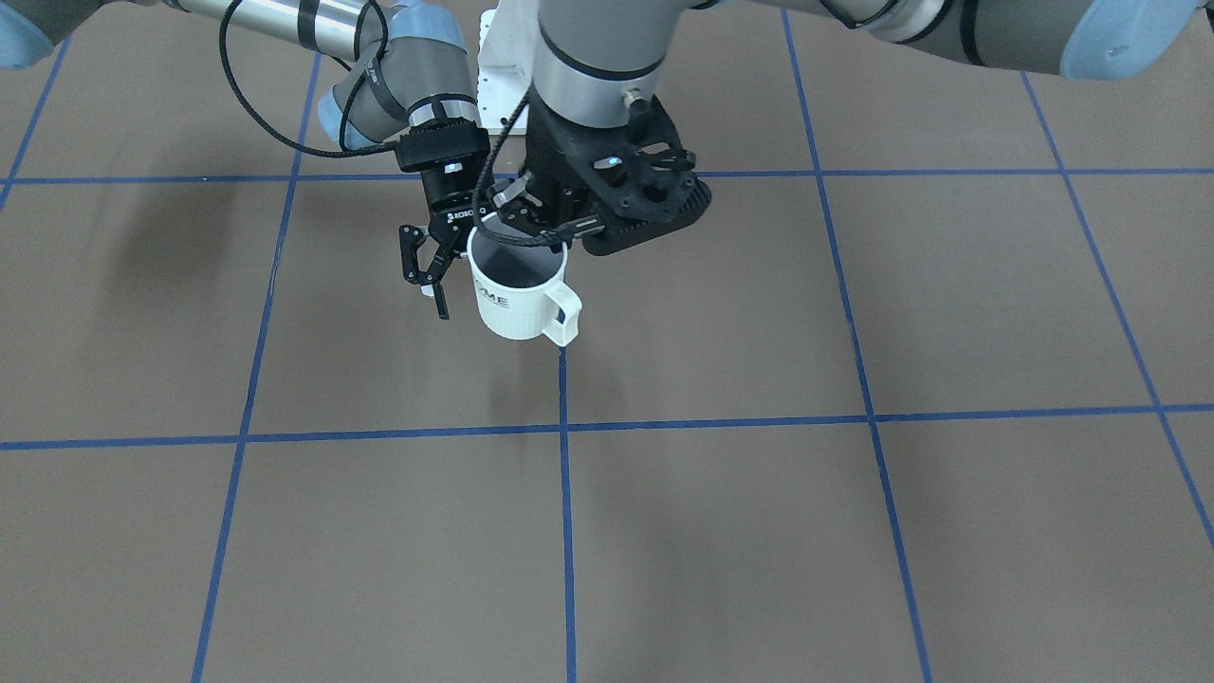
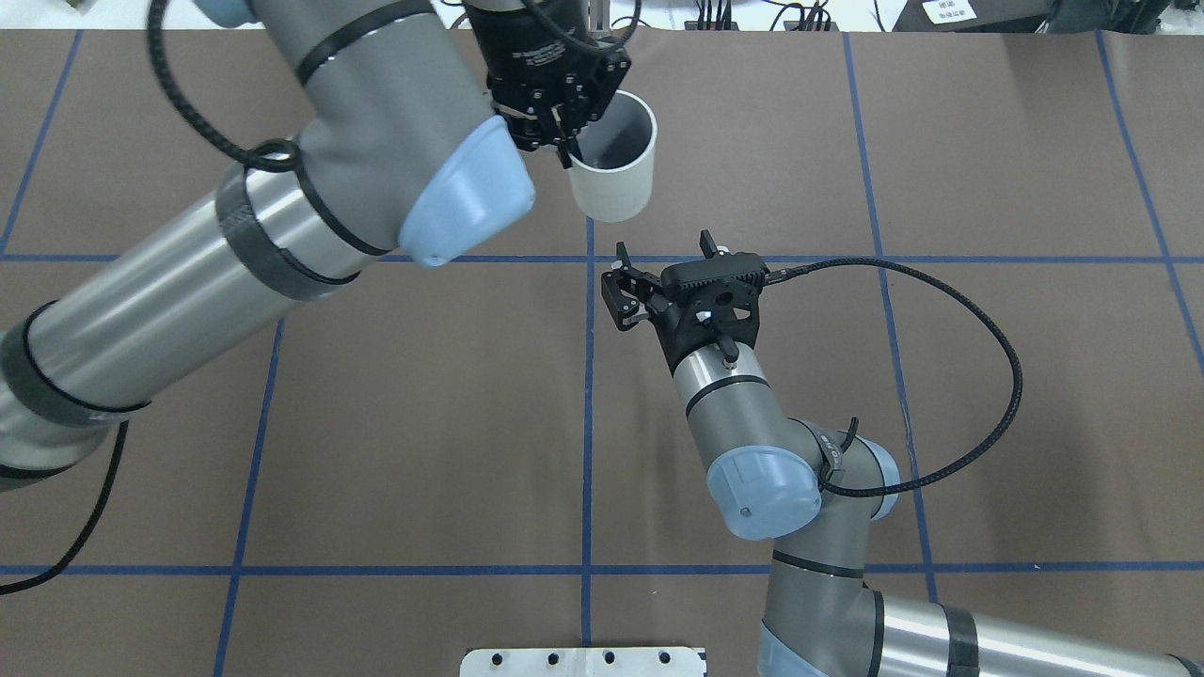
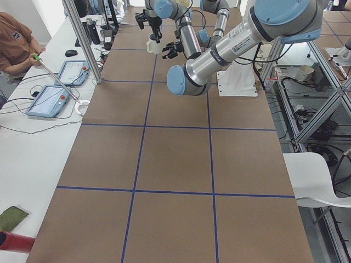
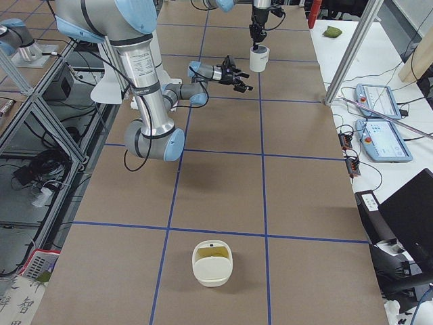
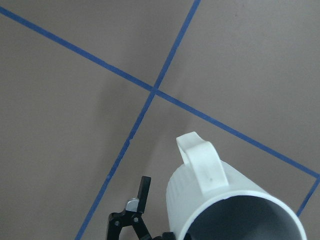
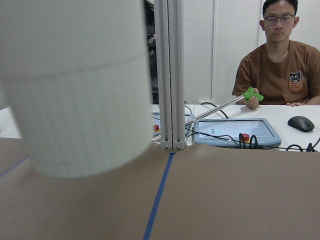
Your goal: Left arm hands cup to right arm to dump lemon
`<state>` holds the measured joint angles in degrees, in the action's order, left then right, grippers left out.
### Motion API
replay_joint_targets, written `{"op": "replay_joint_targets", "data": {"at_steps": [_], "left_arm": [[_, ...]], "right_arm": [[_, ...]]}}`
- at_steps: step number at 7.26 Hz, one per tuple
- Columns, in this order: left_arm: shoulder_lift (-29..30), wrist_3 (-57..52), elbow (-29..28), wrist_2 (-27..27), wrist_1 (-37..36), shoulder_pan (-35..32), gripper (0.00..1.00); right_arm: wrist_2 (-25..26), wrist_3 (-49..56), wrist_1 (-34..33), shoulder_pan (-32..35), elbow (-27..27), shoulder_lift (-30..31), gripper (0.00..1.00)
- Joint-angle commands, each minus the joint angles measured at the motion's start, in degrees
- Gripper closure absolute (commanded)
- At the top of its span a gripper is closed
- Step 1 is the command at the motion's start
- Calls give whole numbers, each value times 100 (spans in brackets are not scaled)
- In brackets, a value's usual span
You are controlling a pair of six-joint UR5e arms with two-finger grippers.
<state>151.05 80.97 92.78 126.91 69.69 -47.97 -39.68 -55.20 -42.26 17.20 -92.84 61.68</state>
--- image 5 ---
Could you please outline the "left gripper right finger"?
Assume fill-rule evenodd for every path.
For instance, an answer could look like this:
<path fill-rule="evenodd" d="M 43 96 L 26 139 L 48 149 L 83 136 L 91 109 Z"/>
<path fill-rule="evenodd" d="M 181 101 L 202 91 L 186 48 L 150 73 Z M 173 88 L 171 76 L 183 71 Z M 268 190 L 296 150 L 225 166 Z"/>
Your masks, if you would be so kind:
<path fill-rule="evenodd" d="M 154 237 L 152 240 L 175 240 L 175 234 L 173 232 L 163 232 L 162 235 Z"/>

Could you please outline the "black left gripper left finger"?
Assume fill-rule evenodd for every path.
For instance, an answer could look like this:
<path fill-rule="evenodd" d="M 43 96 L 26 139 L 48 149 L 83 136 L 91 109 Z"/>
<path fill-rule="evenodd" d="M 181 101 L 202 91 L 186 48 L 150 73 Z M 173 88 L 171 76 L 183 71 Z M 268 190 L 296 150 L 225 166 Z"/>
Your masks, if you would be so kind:
<path fill-rule="evenodd" d="M 108 216 L 107 240 L 118 240 L 122 229 L 126 227 L 132 227 L 139 240 L 152 239 L 142 218 L 150 185 L 151 177 L 142 176 L 137 197 L 129 199 L 121 212 L 113 212 Z"/>

